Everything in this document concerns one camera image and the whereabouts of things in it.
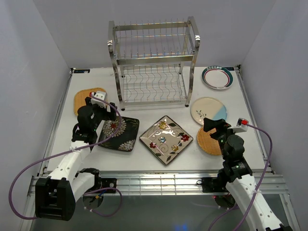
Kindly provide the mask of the square woven bamboo plate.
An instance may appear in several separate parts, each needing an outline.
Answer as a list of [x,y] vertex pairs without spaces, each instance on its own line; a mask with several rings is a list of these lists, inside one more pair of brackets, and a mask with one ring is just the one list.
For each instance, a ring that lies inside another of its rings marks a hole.
[[85,98],[90,96],[91,92],[97,92],[97,91],[102,91],[106,92],[105,89],[103,88],[91,88],[91,89],[85,89],[85,90],[80,90],[77,92],[74,96],[74,114],[75,116],[78,115],[77,111],[80,107],[85,106]]

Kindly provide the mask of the black floral square plate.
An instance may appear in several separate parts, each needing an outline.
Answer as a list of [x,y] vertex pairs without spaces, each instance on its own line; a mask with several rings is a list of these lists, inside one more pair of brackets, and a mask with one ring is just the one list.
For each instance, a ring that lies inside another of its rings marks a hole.
[[[104,121],[99,140],[105,140],[114,131],[119,125],[119,117],[116,117],[115,121],[108,120]],[[136,142],[138,130],[139,130],[140,121],[136,118],[122,117],[122,123],[119,130],[104,143],[99,144],[100,147],[119,150],[124,152],[131,152]]]

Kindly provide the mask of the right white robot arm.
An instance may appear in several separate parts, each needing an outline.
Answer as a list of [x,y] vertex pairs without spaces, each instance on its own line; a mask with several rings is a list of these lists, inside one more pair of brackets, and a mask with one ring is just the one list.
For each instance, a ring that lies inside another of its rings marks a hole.
[[238,136],[238,133],[246,132],[248,128],[255,128],[255,126],[243,118],[239,118],[234,127],[224,119],[204,118],[203,130],[205,132],[216,130],[210,134],[210,137],[218,141],[224,160],[214,185],[223,191],[228,191],[243,213],[243,218],[235,230],[238,230],[246,221],[252,231],[290,231],[292,227],[283,225],[264,199],[259,190],[262,180],[255,180],[244,158],[244,140]]

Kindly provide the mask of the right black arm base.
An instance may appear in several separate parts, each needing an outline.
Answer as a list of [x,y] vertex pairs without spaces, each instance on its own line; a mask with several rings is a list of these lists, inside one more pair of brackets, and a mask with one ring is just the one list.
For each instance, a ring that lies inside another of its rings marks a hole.
[[218,178],[203,177],[196,182],[196,185],[202,187],[203,193],[225,193],[227,192],[226,183]]

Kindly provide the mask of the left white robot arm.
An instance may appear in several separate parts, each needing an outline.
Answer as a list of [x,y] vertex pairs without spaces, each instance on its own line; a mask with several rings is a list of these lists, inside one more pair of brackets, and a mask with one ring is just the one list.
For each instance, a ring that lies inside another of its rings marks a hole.
[[86,104],[77,111],[77,124],[73,128],[70,153],[46,178],[35,185],[35,214],[38,218],[68,221],[73,216],[77,200],[88,190],[97,192],[102,187],[99,171],[95,168],[80,170],[98,139],[97,128],[102,121],[116,119],[116,105],[108,110],[106,93],[92,92]]

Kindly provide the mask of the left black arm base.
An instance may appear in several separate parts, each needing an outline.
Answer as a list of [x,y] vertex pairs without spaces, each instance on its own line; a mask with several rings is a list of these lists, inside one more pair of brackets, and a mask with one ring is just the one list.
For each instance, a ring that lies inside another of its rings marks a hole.
[[94,184],[92,187],[88,188],[86,192],[91,192],[101,188],[116,188],[116,178],[102,178],[101,173],[95,168],[84,168],[80,173],[90,173],[94,176]]

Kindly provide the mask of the steel two-tier dish rack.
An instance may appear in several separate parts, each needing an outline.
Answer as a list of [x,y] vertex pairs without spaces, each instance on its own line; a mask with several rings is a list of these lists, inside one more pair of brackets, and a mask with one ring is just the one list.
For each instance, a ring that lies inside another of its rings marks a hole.
[[188,107],[200,42],[193,16],[122,25],[109,21],[107,47],[121,110],[163,104]]

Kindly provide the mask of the round woven bamboo plate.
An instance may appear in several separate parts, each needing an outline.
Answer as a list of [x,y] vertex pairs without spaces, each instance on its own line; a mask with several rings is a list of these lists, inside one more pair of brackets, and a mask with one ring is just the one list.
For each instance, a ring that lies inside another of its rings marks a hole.
[[215,132],[215,128],[209,132],[204,132],[204,129],[200,128],[197,132],[197,143],[199,147],[207,154],[213,156],[221,156],[221,150],[218,141],[210,137],[210,135]]

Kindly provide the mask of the cream and blue round plate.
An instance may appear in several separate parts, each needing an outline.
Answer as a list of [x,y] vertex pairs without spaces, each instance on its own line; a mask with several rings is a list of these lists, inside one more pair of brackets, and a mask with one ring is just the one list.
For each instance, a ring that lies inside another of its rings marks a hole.
[[204,118],[226,120],[227,115],[226,106],[215,98],[202,97],[191,105],[191,116],[201,126],[204,124]]

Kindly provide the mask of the left blue table label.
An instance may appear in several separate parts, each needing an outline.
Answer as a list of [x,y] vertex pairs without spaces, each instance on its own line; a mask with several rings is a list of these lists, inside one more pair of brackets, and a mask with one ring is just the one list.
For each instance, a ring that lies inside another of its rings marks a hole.
[[88,74],[90,72],[89,69],[74,69],[74,74]]

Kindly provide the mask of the blue table label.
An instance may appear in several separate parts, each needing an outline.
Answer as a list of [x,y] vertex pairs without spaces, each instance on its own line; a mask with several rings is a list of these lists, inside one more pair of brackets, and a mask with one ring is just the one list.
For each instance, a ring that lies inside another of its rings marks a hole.
[[74,74],[88,74],[90,72],[89,69],[74,69]]
[[234,71],[234,67],[224,67],[226,68],[228,71]]

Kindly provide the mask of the beige floral square plate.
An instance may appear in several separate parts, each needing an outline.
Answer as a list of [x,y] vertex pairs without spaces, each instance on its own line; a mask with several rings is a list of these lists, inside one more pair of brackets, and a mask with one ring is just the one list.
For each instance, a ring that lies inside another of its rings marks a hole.
[[151,125],[139,139],[165,166],[193,142],[193,137],[167,115]]

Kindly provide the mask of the white plate teal red rim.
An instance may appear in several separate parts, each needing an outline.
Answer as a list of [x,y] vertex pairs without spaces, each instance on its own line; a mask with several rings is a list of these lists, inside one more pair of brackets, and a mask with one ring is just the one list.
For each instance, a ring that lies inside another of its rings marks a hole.
[[226,67],[217,65],[209,66],[202,72],[202,81],[214,90],[226,90],[233,84],[233,75]]

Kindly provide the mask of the right blue table label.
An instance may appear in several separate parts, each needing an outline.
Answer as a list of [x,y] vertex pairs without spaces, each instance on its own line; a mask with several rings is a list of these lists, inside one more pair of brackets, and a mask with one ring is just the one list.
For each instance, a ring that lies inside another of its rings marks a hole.
[[234,67],[224,67],[226,68],[228,71],[234,71]]

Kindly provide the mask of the aluminium front rail frame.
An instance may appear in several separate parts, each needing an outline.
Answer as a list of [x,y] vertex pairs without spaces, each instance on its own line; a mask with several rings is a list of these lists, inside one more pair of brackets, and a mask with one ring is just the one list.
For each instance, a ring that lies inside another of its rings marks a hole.
[[77,202],[69,221],[23,220],[22,231],[231,231],[249,229],[239,209],[220,208],[216,196],[203,192],[202,178],[216,172],[105,173],[115,178],[118,193],[106,194],[94,203],[98,213],[84,208],[88,198]]

